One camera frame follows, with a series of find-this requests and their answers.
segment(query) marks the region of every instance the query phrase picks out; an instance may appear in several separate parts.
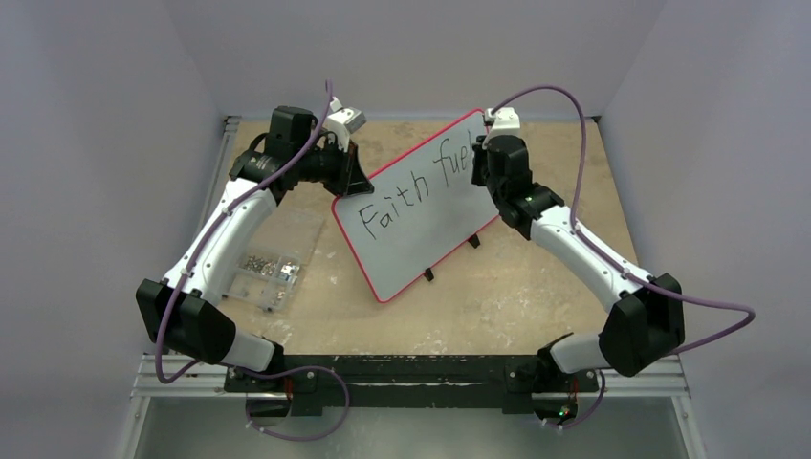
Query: red whiteboard frame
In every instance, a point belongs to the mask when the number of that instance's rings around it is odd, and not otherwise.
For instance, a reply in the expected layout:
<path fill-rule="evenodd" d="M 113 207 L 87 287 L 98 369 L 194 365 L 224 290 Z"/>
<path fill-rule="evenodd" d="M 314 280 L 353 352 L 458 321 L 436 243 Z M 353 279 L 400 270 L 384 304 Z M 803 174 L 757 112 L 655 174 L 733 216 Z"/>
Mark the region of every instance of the red whiteboard frame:
<path fill-rule="evenodd" d="M 413 152 L 417 151 L 418 149 L 420 149 L 420 148 L 421 148 L 423 145 L 425 145 L 426 143 L 428 143 L 428 142 L 430 142 L 430 141 L 432 141 L 432 140 L 436 139 L 437 137 L 441 136 L 443 133 L 445 133 L 445 131 L 447 131 L 447 130 L 451 129 L 451 128 L 452 128 L 453 126 L 455 126 L 456 124 L 459 124 L 460 122 L 462 122 L 462 121 L 466 120 L 467 118 L 469 118 L 469 117 L 471 117 L 472 115 L 475 115 L 475 114 L 483 115 L 483 114 L 484 114 L 484 110 L 482 110 L 481 108 L 474 108 L 474 109 L 470 110 L 470 112 L 466 113 L 466 114 L 465 114 L 465 115 L 463 115 L 461 118 L 459 118 L 458 120 L 455 120 L 455 121 L 454 121 L 454 122 L 452 122 L 451 124 L 449 124 L 449 125 L 447 125 L 447 126 L 443 127 L 442 129 L 440 129 L 439 131 L 437 131 L 437 132 L 436 132 L 434 135 L 432 135 L 432 136 L 428 137 L 427 139 L 425 139 L 424 141 L 420 142 L 419 144 L 417 144 L 416 146 L 414 146 L 413 148 L 411 148 L 410 150 L 408 150 L 406 153 L 403 153 L 402 155 L 398 156 L 397 158 L 395 158 L 395 159 L 391 160 L 391 162 L 389 162 L 388 164 L 384 165 L 384 166 L 383 166 L 383 167 L 381 167 L 380 169 L 378 169 L 378 170 L 376 170 L 376 171 L 372 172 L 371 174 L 369 174 L 369 180 L 373 179 L 373 178 L 374 178 L 376 175 L 380 174 L 380 173 L 381 173 L 381 172 L 383 172 L 384 170 L 386 170 L 386 169 L 390 168 L 392 165 L 394 165 L 394 164 L 398 163 L 400 160 L 402 160 L 402 159 L 403 159 L 403 158 L 405 158 L 406 156 L 408 156 L 408 155 L 410 155 L 411 153 L 413 153 Z M 354 257 L 355 257 L 355 261 L 356 261 L 356 262 L 358 262 L 358 266 L 360 266 L 360 267 L 361 267 L 361 272 L 363 273 L 363 277 L 366 279 L 366 283 L 367 283 L 367 284 L 369 284 L 369 289 L 372 291 L 372 295 L 374 295 L 374 296 L 375 296 L 375 299 L 377 299 L 377 301 L 378 301 L 379 303 L 387 303 L 387 302 L 391 301 L 392 299 L 396 298 L 396 297 L 397 297 L 399 294 L 401 294 L 401 293 L 403 292 L 403 290 L 407 289 L 408 287 L 410 287 L 411 285 L 413 285 L 413 283 L 414 283 L 414 282 L 418 281 L 418 280 L 420 279 L 420 277 L 423 277 L 423 275 L 422 275 L 422 274 L 417 274 L 417 276 L 416 276 L 416 277 L 414 277 L 414 280 L 412 280 L 412 281 L 408 282 L 408 283 L 407 283 L 407 284 L 406 284 L 406 285 L 405 285 L 405 286 L 404 286 L 402 289 L 400 289 L 400 290 L 399 290 L 399 291 L 398 291 L 396 294 L 392 295 L 392 296 L 391 296 L 391 298 L 389 298 L 389 299 L 381 299 L 381 298 L 378 296 L 378 293 L 375 291 L 375 288 L 374 288 L 374 286 L 372 285 L 372 282 L 369 280 L 369 274 L 368 274 L 368 273 L 366 273 L 366 268 L 363 266 L 363 263 L 361 262 L 361 259 L 358 257 L 358 253 L 355 251 L 355 248 L 352 246 L 352 242 L 349 240 L 349 236 L 346 234 L 346 229 L 344 229 L 344 228 L 343 228 L 343 225 L 340 223 L 340 218 L 338 218 L 338 215 L 337 215 L 337 214 L 336 214 L 336 212 L 335 212 L 335 204 L 338 202 L 338 200 L 339 200 L 339 199 L 340 199 L 340 197 L 336 197 L 336 198 L 335 198 L 335 199 L 332 201 L 332 206 L 331 206 L 331 208 L 332 208 L 332 216 L 333 216 L 333 218 L 335 218 L 336 223 L 338 223 L 338 228 L 340 228 L 340 233 L 341 233 L 341 234 L 343 234 L 343 239 L 346 241 L 346 244 L 349 246 L 349 250 L 350 250 L 350 251 L 352 251 L 352 256 L 354 256 Z M 483 230 L 484 228 L 486 228 L 486 227 L 487 227 L 487 226 L 488 226 L 490 223 L 492 223 L 492 222 L 493 222 L 493 220 L 495 220 L 495 219 L 497 219 L 497 218 L 498 218 L 498 215 L 496 215 L 496 216 L 495 216 L 495 217 L 493 217 L 493 218 L 492 218 L 490 221 L 488 221 L 487 223 L 485 223 L 485 224 L 484 224 L 484 226 L 482 226 L 480 229 L 478 229 L 478 230 L 477 230 L 475 233 L 478 233 L 479 231 L 481 231 L 481 230 Z M 439 259 L 439 260 L 438 260 L 436 263 L 434 263 L 434 264 L 433 264 L 433 265 L 431 265 L 430 267 L 433 269 L 435 266 L 437 266 L 438 264 L 440 264 L 440 263 L 442 262 L 442 260 L 444 260 L 444 259 L 448 258 L 448 255 L 450 255 L 451 253 L 454 253 L 454 252 L 456 251 L 456 249 L 459 249 L 460 247 L 462 247 L 463 245 L 465 245 L 465 243 L 466 243 L 466 242 L 468 242 L 468 241 L 467 241 L 467 240 L 464 240 L 464 241 L 460 242 L 458 246 L 456 246 L 456 247 L 454 247 L 453 249 L 451 249 L 451 250 L 450 250 L 448 253 L 446 253 L 445 255 L 443 255 L 443 256 L 442 256 L 442 258 L 440 258 L 440 259 Z"/>

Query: cable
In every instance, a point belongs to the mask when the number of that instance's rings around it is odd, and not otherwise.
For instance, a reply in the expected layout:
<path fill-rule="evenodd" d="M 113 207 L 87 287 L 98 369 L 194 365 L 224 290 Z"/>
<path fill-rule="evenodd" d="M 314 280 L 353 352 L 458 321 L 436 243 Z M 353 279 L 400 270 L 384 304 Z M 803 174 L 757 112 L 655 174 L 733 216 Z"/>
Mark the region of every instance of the cable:
<path fill-rule="evenodd" d="M 163 351 L 164 351 L 164 339 L 166 336 L 166 328 L 168 327 L 169 318 L 171 317 L 172 311 L 174 310 L 175 303 L 177 303 L 178 296 L 180 296 L 180 292 L 183 289 L 183 286 L 186 285 L 186 281 L 188 280 L 188 273 L 192 272 L 194 266 L 197 264 L 197 258 L 200 256 L 200 252 L 203 251 L 203 248 L 211 239 L 211 236 L 217 231 L 217 229 L 220 228 L 220 225 L 222 225 L 225 219 L 228 218 L 229 215 L 233 214 L 233 211 L 240 204 L 242 204 L 243 201 L 248 199 L 249 196 L 254 194 L 256 191 L 267 187 L 274 180 L 276 180 L 278 177 L 287 172 L 313 146 L 313 143 L 316 142 L 316 138 L 318 137 L 318 134 L 321 131 L 321 127 L 323 127 L 324 121 L 326 120 L 327 115 L 329 114 L 329 104 L 332 101 L 332 80 L 330 79 L 327 79 L 326 81 L 326 91 L 327 91 L 327 103 L 324 106 L 323 114 L 321 115 L 321 118 L 318 119 L 318 124 L 316 125 L 316 128 L 313 130 L 312 133 L 310 133 L 310 138 L 307 140 L 304 146 L 302 146 L 301 149 L 298 150 L 298 152 L 293 156 L 293 158 L 291 158 L 290 161 L 281 166 L 270 177 L 266 178 L 259 184 L 256 184 L 256 186 L 249 189 L 248 191 L 242 193 L 240 196 L 235 198 L 226 208 L 224 208 L 223 211 L 219 215 L 217 215 L 214 221 L 211 222 L 211 225 L 208 226 L 208 229 L 206 229 L 206 232 L 203 233 L 203 236 L 200 238 L 200 242 L 197 244 L 197 246 L 195 246 L 194 251 L 192 251 L 191 255 L 189 256 L 185 268 L 186 273 L 180 276 L 180 278 L 178 279 L 178 283 L 175 286 L 174 291 L 172 292 L 172 295 L 169 296 L 169 300 L 166 303 L 166 309 L 164 310 L 164 316 L 161 318 L 161 326 L 158 328 L 158 336 L 155 339 L 155 373 L 156 376 L 158 377 L 158 381 L 160 381 L 161 383 L 164 384 L 173 383 L 175 380 L 180 378 L 184 373 L 186 373 L 186 371 L 189 368 L 191 368 L 195 363 L 198 362 L 191 361 L 186 366 L 181 368 L 180 371 L 178 371 L 177 373 L 175 373 L 170 377 L 167 377 L 164 374 Z M 256 139 L 254 139 L 254 142 L 256 142 L 257 146 L 259 145 L 259 142 L 257 142 Z"/>
<path fill-rule="evenodd" d="M 262 143 L 262 141 L 264 141 L 266 137 L 268 137 L 267 132 L 263 132 L 263 133 L 259 134 L 258 136 L 254 137 L 253 140 L 251 141 L 251 144 L 248 145 L 248 149 L 255 151 L 256 148 L 259 147 L 259 144 Z"/>
<path fill-rule="evenodd" d="M 682 302 L 685 302 L 685 303 L 691 303 L 691 304 L 695 304 L 695 305 L 698 305 L 698 306 L 704 306 L 704 307 L 707 307 L 707 308 L 721 309 L 721 310 L 725 310 L 725 311 L 738 311 L 738 312 L 741 312 L 741 313 L 746 313 L 746 317 L 743 318 L 742 320 L 740 320 L 739 322 L 735 323 L 734 325 L 732 325 L 730 327 L 727 327 L 727 328 L 721 330 L 720 332 L 712 334 L 712 335 L 710 335 L 710 336 L 708 336 L 706 338 L 703 338 L 703 339 L 700 339 L 700 340 L 698 340 L 696 342 L 692 342 L 690 344 L 679 347 L 678 349 L 673 350 L 673 352 L 671 352 L 670 354 L 671 355 L 680 354 L 682 352 L 690 351 L 691 349 L 695 349 L 696 347 L 700 347 L 700 346 L 703 346 L 705 344 L 709 344 L 709 343 L 711 343 L 711 342 L 713 342 L 713 341 L 715 341 L 717 339 L 724 338 L 724 337 L 728 336 L 729 334 L 734 333 L 737 330 L 740 330 L 741 328 L 743 328 L 743 327 L 749 325 L 750 323 L 752 323 L 752 321 L 755 320 L 755 315 L 756 315 L 755 310 L 752 307 L 747 306 L 745 304 L 737 304 L 737 303 L 732 303 L 732 302 L 727 302 L 727 301 L 717 301 L 717 300 L 712 300 L 712 299 L 703 299 L 703 298 L 699 298 L 699 297 L 696 297 L 696 296 L 690 296 L 690 295 L 681 295 L 681 294 L 677 294 L 676 292 L 671 292 L 669 290 L 665 290 L 665 289 L 663 289 L 661 287 L 653 285 L 650 282 L 647 282 L 646 280 L 641 279 L 641 278 L 637 277 L 636 275 L 630 273 L 628 271 L 628 269 L 624 268 L 623 265 L 620 262 L 613 259 L 608 253 L 606 253 L 605 251 L 600 249 L 600 247 L 598 247 L 597 244 L 595 244 L 591 239 L 589 239 L 588 236 L 583 234 L 583 232 L 580 230 L 580 223 L 577 220 L 577 216 L 578 216 L 578 204 L 580 203 L 580 198 L 581 198 L 583 171 L 585 170 L 586 128 L 585 128 L 585 115 L 582 112 L 582 107 L 581 107 L 580 103 L 578 102 L 578 100 L 575 98 L 575 96 L 572 93 L 570 93 L 569 91 L 567 91 L 567 90 L 565 90 L 565 89 L 563 89 L 563 88 L 561 88 L 559 86 L 552 85 L 552 84 L 543 84 L 543 85 L 533 86 L 533 87 L 527 88 L 527 89 L 525 89 L 523 91 L 520 91 L 518 93 L 513 94 L 512 96 L 505 99 L 503 102 L 496 105 L 494 107 L 494 109 L 493 109 L 493 112 L 497 111 L 500 108 L 503 108 L 505 105 L 507 105 L 508 103 L 512 102 L 513 100 L 515 100 L 517 98 L 520 98 L 521 96 L 532 93 L 534 91 L 540 91 L 540 90 L 556 91 L 558 93 L 563 94 L 564 96 L 569 98 L 569 100 L 572 101 L 572 103 L 575 105 L 575 109 L 578 111 L 578 119 L 580 120 L 580 123 L 581 123 L 581 157 L 580 157 L 580 164 L 578 165 L 578 180 L 577 180 L 576 185 L 575 185 L 575 197 L 572 199 L 571 211 L 569 212 L 569 224 L 572 226 L 572 229 L 575 231 L 575 234 L 579 237 L 579 239 L 583 242 L 583 244 L 588 246 L 589 249 L 591 249 L 597 255 L 599 255 L 600 258 L 602 258 L 606 263 L 611 265 L 615 270 L 617 270 L 617 272 L 622 273 L 624 277 L 630 279 L 631 281 L 633 281 L 633 282 L 635 282 L 635 283 L 637 283 L 637 284 L 639 284 L 639 285 L 641 285 L 641 286 L 643 286 L 643 287 L 645 287 L 645 288 L 647 288 L 647 289 L 649 289 L 649 290 L 651 290 L 651 291 L 653 291 L 653 292 L 655 292 L 655 293 L 657 293 L 659 295 L 663 295 L 663 296 L 666 296 L 668 298 L 676 299 L 678 301 L 682 301 Z"/>
<path fill-rule="evenodd" d="M 310 134 L 310 138 L 307 140 L 307 142 L 301 147 L 300 150 L 298 150 L 298 152 L 293 156 L 293 158 L 290 161 L 288 161 L 283 166 L 281 166 L 274 174 L 272 174 L 270 177 L 266 178 L 265 180 L 263 180 L 262 182 L 260 182 L 256 186 L 252 187 L 248 191 L 244 192 L 243 194 L 241 194 L 240 196 L 235 198 L 227 207 L 225 207 L 223 209 L 223 211 L 211 222 L 211 225 L 208 227 L 208 229 L 206 229 L 206 232 L 204 232 L 203 235 L 200 237 L 200 242 L 197 244 L 197 246 L 194 248 L 191 255 L 189 256 L 188 262 L 186 263 L 185 273 L 183 273 L 180 276 L 180 278 L 178 279 L 177 285 L 175 286 L 175 289 L 172 292 L 172 295 L 169 297 L 169 300 L 166 303 L 166 308 L 164 310 L 164 316 L 161 318 L 161 326 L 158 329 L 158 336 L 155 339 L 155 373 L 156 373 L 156 376 L 158 377 L 158 381 L 160 381 L 161 383 L 164 383 L 164 384 L 173 383 L 178 378 L 180 378 L 184 373 L 186 373 L 186 371 L 189 368 L 191 368 L 192 366 L 194 366 L 195 364 L 197 364 L 199 362 L 197 360 L 194 360 L 194 361 L 191 361 L 191 362 L 187 363 L 183 368 L 181 368 L 177 373 L 175 373 L 172 376 L 167 377 L 164 374 L 163 351 L 164 351 L 164 340 L 165 340 L 165 336 L 166 336 L 166 328 L 168 326 L 169 318 L 171 317 L 172 310 L 174 309 L 175 304 L 177 303 L 178 297 L 180 296 L 180 291 L 183 289 L 183 286 L 186 284 L 186 281 L 188 280 L 188 273 L 192 272 L 192 270 L 194 269 L 194 266 L 197 264 L 197 258 L 200 256 L 200 252 L 203 250 L 203 248 L 206 246 L 208 241 L 211 239 L 211 236 L 217 231 L 217 229 L 220 227 L 220 225 L 222 225 L 222 223 L 225 221 L 225 219 L 228 218 L 230 215 L 232 215 L 233 211 L 240 204 L 242 204 L 246 199 L 248 199 L 251 195 L 253 195 L 256 191 L 259 191 L 261 189 L 266 188 L 274 180 L 276 180 L 278 177 L 280 177 L 285 172 L 290 170 L 290 168 L 293 167 L 293 165 L 295 165 L 298 162 L 298 160 L 300 160 L 307 153 L 307 151 L 310 150 L 310 148 L 312 148 L 313 144 L 316 142 L 316 140 L 318 138 L 318 135 L 320 134 L 321 128 L 324 125 L 324 121 L 326 120 L 327 115 L 329 114 L 330 102 L 332 101 L 332 98 L 333 98 L 332 80 L 327 79 L 325 87 L 326 87 L 326 92 L 327 92 L 327 103 L 326 103 L 326 106 L 324 107 L 321 118 L 318 119 L 318 123 L 317 123 L 315 129 L 313 129 L 313 132 Z M 254 139 L 253 142 L 251 142 L 252 148 L 255 149 L 263 139 L 264 138 L 262 136 L 259 136 L 256 139 Z M 323 438 L 323 437 L 329 435 L 330 433 L 336 431 L 340 427 L 340 425 L 343 424 L 343 421 L 346 419 L 346 416 L 347 416 L 348 411 L 349 411 L 349 390 L 348 390 L 348 388 L 346 386 L 346 382 L 344 382 L 340 378 L 340 376 L 337 373 L 335 373 L 334 371 L 332 371 L 332 370 L 330 370 L 328 368 L 323 368 L 323 367 L 304 366 L 304 367 L 294 368 L 292 370 L 288 370 L 288 371 L 273 374 L 273 375 L 263 375 L 263 374 L 260 374 L 260 373 L 255 373 L 255 372 L 253 372 L 253 371 L 251 371 L 251 370 L 249 370 L 247 368 L 239 368 L 240 371 L 242 371 L 242 372 L 244 372 L 244 373 L 246 373 L 248 375 L 251 375 L 251 376 L 253 376 L 255 378 L 259 378 L 259 379 L 281 378 L 281 377 L 284 377 L 284 376 L 288 376 L 288 375 L 298 373 L 300 371 L 306 371 L 308 369 L 309 370 L 317 370 L 317 371 L 325 371 L 325 372 L 329 373 L 332 377 L 334 377 L 338 381 L 340 386 L 343 388 L 343 395 L 345 397 L 345 402 L 344 402 L 344 410 L 343 410 L 343 413 L 341 414 L 339 420 L 332 427 L 328 428 L 326 431 L 324 431 L 324 432 L 322 432 L 322 433 L 320 433 L 318 435 L 311 435 L 311 436 L 308 436 L 308 437 L 290 437 L 288 435 L 271 432 L 269 430 L 264 429 L 264 427 L 258 428 L 257 430 L 259 430 L 262 433 L 272 435 L 272 436 L 274 436 L 276 438 L 281 438 L 281 439 L 284 439 L 284 440 L 290 440 L 290 441 L 297 441 L 298 442 L 298 441 L 317 440 L 319 438 Z"/>
<path fill-rule="evenodd" d="M 248 402 L 245 401 L 245 417 L 248 419 L 248 424 L 246 425 L 246 427 L 248 426 L 253 427 L 253 429 L 255 429 L 259 433 L 264 433 L 265 435 L 270 435 L 272 437 L 279 438 L 281 440 L 287 440 L 289 442 L 312 442 L 314 440 L 320 440 L 321 438 L 324 438 L 327 435 L 331 434 L 332 432 L 338 430 L 338 428 L 346 420 L 346 416 L 349 414 L 349 387 L 346 386 L 346 382 L 338 375 L 338 373 L 334 372 L 329 368 L 325 368 L 323 366 L 300 366 L 299 368 L 294 368 L 292 370 L 283 371 L 281 373 L 276 373 L 273 375 L 263 375 L 261 373 L 256 373 L 255 371 L 251 371 L 245 368 L 239 368 L 239 371 L 245 373 L 246 375 L 252 378 L 258 378 L 260 380 L 274 380 L 276 378 L 284 378 L 286 376 L 294 375 L 295 373 L 301 373 L 303 371 L 323 371 L 325 373 L 329 373 L 330 376 L 335 378 L 338 384 L 340 384 L 340 388 L 343 389 L 343 411 L 340 414 L 338 421 L 321 433 L 301 437 L 274 432 L 272 430 L 266 429 L 265 427 L 258 426 L 253 422 L 253 418 L 251 418 L 251 413 L 248 410 Z"/>
<path fill-rule="evenodd" d="M 597 400 L 595 400 L 594 403 L 591 404 L 591 406 L 589 406 L 588 409 L 585 410 L 585 412 L 582 415 L 575 418 L 575 422 L 573 422 L 572 424 L 567 424 L 565 426 L 557 426 L 556 427 L 557 429 L 567 430 L 574 426 L 578 426 L 580 423 L 588 419 L 589 416 L 591 416 L 595 411 L 597 411 L 597 407 L 600 406 L 600 402 L 603 401 L 603 395 L 605 395 L 605 374 L 603 373 L 602 370 L 597 370 L 597 373 L 600 374 L 600 392 L 598 392 L 597 394 Z"/>

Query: black marker writing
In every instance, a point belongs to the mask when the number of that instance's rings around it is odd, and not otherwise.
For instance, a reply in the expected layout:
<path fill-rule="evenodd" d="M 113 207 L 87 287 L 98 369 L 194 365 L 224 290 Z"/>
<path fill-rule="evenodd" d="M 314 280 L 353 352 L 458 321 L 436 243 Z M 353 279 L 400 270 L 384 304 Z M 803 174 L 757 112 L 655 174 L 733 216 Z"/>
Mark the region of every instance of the black marker writing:
<path fill-rule="evenodd" d="M 417 182 L 420 181 L 420 180 L 423 181 L 423 185 L 426 186 L 426 197 L 428 197 L 429 194 L 430 194 L 428 192 L 428 182 L 426 181 L 425 177 L 414 177 L 414 171 L 413 170 L 411 171 L 411 180 L 414 181 L 414 188 L 417 189 L 417 199 L 422 203 L 423 202 L 423 193 L 420 192 L 420 184 L 418 184 Z"/>
<path fill-rule="evenodd" d="M 383 197 L 383 199 L 388 199 L 388 200 L 390 201 L 390 200 L 391 200 L 391 196 L 385 196 L 385 197 Z M 396 213 L 396 214 L 397 214 L 397 216 L 399 217 L 399 216 L 400 216 L 400 212 L 398 212 L 398 211 L 397 211 L 397 206 L 395 206 L 395 205 L 394 205 L 394 203 L 391 203 L 391 208 L 393 208 L 393 209 L 394 209 L 394 213 Z"/>
<path fill-rule="evenodd" d="M 381 217 L 381 227 L 387 228 L 388 224 L 390 224 L 393 221 L 394 219 L 391 218 L 391 215 L 386 214 L 383 217 Z"/>
<path fill-rule="evenodd" d="M 471 144 L 470 144 L 470 141 L 471 141 L 471 130 L 468 129 L 468 146 L 463 145 L 461 150 L 459 151 L 459 154 L 462 157 L 459 160 L 459 162 L 462 164 L 462 170 L 465 170 L 468 167 L 467 159 L 470 157 L 469 153 L 471 152 L 471 148 L 472 148 Z"/>
<path fill-rule="evenodd" d="M 373 204 L 370 204 L 370 205 L 366 206 L 365 208 L 362 208 L 361 210 L 358 210 L 358 214 L 361 216 L 361 221 L 363 222 L 363 227 L 364 227 L 364 228 L 366 228 L 366 230 L 367 230 L 367 231 L 369 231 L 369 234 L 371 234 L 371 235 L 372 235 L 372 238 L 374 238 L 375 240 L 377 240 L 378 238 L 377 238 L 377 237 L 375 237 L 375 233 L 374 233 L 374 232 L 372 232 L 372 230 L 371 230 L 371 229 L 369 229 L 368 224 L 369 224 L 369 223 L 372 223 L 372 220 L 374 220 L 374 219 L 375 219 L 375 215 L 377 215 L 377 214 L 378 214 L 378 212 L 373 213 L 373 214 L 372 214 L 372 216 L 371 216 L 371 217 L 369 217 L 369 219 L 368 219 L 368 220 L 366 220 L 366 219 L 364 219 L 364 218 L 363 218 L 363 211 L 364 211 L 364 210 L 366 210 L 366 209 L 368 209 L 368 208 L 371 208 L 372 206 L 374 206 L 374 205 L 373 205 Z"/>
<path fill-rule="evenodd" d="M 434 164 L 439 163 L 442 166 L 442 174 L 445 176 L 445 188 L 449 187 L 450 184 L 448 183 L 448 172 L 445 170 L 445 160 L 450 160 L 450 156 L 443 156 L 442 154 L 442 147 L 445 145 L 445 142 L 449 141 L 448 139 L 443 139 L 442 142 L 439 144 L 439 159 L 433 160 Z"/>
<path fill-rule="evenodd" d="M 410 203 L 410 202 L 409 202 L 409 201 L 406 199 L 406 193 L 408 193 L 408 192 L 409 192 L 409 190 L 405 190 L 405 191 L 403 191 L 403 190 L 401 190 L 401 189 L 400 189 L 400 187 L 399 187 L 399 186 L 397 186 L 397 195 L 398 195 L 398 196 L 400 196 L 401 198 L 403 198 L 403 201 L 405 202 L 405 205 L 406 205 L 406 206 L 413 206 L 413 205 L 414 205 L 414 203 Z"/>

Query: black stand leg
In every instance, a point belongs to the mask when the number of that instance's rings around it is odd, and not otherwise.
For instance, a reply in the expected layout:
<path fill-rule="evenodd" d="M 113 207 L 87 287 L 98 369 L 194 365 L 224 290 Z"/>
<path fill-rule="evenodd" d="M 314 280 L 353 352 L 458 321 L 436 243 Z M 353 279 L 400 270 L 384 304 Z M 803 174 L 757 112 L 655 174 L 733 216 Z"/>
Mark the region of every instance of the black stand leg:
<path fill-rule="evenodd" d="M 481 241 L 479 240 L 479 235 L 474 234 L 473 236 L 468 238 L 468 243 L 470 243 L 473 246 L 474 249 L 481 246 Z"/>

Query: whiteboard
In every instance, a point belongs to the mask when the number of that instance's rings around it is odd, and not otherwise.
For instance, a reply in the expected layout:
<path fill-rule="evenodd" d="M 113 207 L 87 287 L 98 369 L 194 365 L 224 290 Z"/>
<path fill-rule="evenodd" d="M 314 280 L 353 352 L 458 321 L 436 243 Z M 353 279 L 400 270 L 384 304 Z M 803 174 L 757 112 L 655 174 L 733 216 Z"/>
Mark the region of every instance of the whiteboard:
<path fill-rule="evenodd" d="M 378 301 L 389 301 L 498 215 L 487 189 L 471 184 L 471 146 L 486 134 L 481 115 L 470 111 L 371 174 L 373 194 L 333 201 Z"/>

